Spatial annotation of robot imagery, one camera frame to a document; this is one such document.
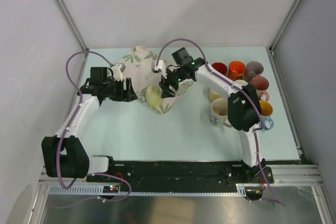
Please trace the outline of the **pale yellow green mug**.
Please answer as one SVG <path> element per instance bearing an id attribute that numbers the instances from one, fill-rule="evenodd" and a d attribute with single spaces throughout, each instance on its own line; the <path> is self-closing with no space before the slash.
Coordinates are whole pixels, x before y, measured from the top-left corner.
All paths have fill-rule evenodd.
<path id="1" fill-rule="evenodd" d="M 145 92 L 146 103 L 151 108 L 159 107 L 163 104 L 163 99 L 161 98 L 162 89 L 158 86 L 149 86 Z"/>

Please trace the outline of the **dark green mug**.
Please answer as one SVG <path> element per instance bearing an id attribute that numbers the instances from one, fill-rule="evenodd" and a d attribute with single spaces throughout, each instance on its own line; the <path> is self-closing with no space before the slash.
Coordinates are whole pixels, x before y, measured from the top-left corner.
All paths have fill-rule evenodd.
<path id="1" fill-rule="evenodd" d="M 235 87 L 242 88 L 242 87 L 248 85 L 248 82 L 246 82 L 245 80 L 236 80 L 236 81 L 234 81 L 233 85 Z"/>

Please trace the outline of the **pink face pattern mug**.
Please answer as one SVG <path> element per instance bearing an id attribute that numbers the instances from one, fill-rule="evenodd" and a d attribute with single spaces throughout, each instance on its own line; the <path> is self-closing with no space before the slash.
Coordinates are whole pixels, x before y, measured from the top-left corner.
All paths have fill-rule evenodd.
<path id="1" fill-rule="evenodd" d="M 269 81 L 265 77 L 255 76 L 250 83 L 255 88 L 259 100 L 269 101 L 270 96 L 267 92 Z"/>

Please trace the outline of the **purple mug black handle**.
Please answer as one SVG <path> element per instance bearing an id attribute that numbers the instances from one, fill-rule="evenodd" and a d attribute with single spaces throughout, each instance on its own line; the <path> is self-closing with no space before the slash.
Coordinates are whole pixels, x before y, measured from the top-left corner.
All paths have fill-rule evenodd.
<path id="1" fill-rule="evenodd" d="M 260 76 L 264 71 L 263 65 L 258 61 L 250 61 L 246 65 L 244 80 L 250 82 L 252 78 Z"/>

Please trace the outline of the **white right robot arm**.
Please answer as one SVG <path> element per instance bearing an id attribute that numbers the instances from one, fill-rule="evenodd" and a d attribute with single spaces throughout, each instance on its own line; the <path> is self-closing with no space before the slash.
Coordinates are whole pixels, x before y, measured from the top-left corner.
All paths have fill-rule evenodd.
<path id="1" fill-rule="evenodd" d="M 187 79 L 199 82 L 205 87 L 217 92 L 228 105 L 228 120 L 238 131 L 242 146 L 243 178 L 253 183 L 261 177 L 260 148 L 258 131 L 262 130 L 261 107 L 255 88 L 248 84 L 235 84 L 228 77 L 220 74 L 209 63 L 203 51 L 201 57 L 193 59 L 185 48 L 174 53 L 177 68 L 169 70 L 161 59 L 161 54 L 155 59 L 152 70 L 161 74 L 160 87 L 163 97 L 173 97 L 178 85 Z"/>

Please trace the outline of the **orange mug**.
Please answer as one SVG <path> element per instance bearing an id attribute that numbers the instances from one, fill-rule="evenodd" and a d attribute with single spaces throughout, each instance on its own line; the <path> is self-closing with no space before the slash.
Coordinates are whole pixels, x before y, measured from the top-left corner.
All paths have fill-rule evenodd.
<path id="1" fill-rule="evenodd" d="M 243 78 L 246 71 L 246 66 L 241 61 L 232 61 L 228 67 L 227 76 L 233 80 L 240 80 Z"/>

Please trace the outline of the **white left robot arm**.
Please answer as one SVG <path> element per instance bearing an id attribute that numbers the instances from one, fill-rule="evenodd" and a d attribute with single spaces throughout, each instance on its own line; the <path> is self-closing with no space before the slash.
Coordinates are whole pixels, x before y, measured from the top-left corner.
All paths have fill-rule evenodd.
<path id="1" fill-rule="evenodd" d="M 77 93 L 77 99 L 69 116 L 54 136 L 45 137 L 41 148 L 44 167 L 49 177 L 84 178 L 98 173 L 104 181 L 116 177 L 116 168 L 110 165 L 110 157 L 89 154 L 81 139 L 93 114 L 106 99 L 117 102 L 132 102 L 137 95 L 131 78 L 122 74 L 125 65 L 117 63 L 110 68 L 92 67 Z"/>

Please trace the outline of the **beige mug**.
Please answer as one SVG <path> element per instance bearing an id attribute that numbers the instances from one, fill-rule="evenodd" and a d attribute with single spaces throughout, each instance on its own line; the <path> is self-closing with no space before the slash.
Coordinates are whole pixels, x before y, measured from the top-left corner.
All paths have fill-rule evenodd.
<path id="1" fill-rule="evenodd" d="M 226 100 L 223 98 L 218 98 L 212 102 L 209 119 L 213 126 L 225 126 L 228 128 L 232 127 L 228 121 L 228 104 Z"/>

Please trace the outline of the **blue butterfly mug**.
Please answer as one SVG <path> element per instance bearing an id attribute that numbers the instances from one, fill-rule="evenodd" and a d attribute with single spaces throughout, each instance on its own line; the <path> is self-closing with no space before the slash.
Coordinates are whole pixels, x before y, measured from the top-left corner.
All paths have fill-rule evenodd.
<path id="1" fill-rule="evenodd" d="M 275 125 L 273 119 L 271 118 L 271 115 L 273 113 L 273 107 L 267 101 L 260 100 L 259 103 L 261 107 L 261 122 L 264 125 L 264 130 L 271 130 Z"/>

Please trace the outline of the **red mug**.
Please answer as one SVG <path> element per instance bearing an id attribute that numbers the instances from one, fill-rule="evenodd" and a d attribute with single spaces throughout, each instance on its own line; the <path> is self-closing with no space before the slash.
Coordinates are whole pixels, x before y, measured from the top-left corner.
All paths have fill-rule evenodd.
<path id="1" fill-rule="evenodd" d="M 212 64 L 212 67 L 224 76 L 227 74 L 228 68 L 222 62 L 215 62 Z"/>

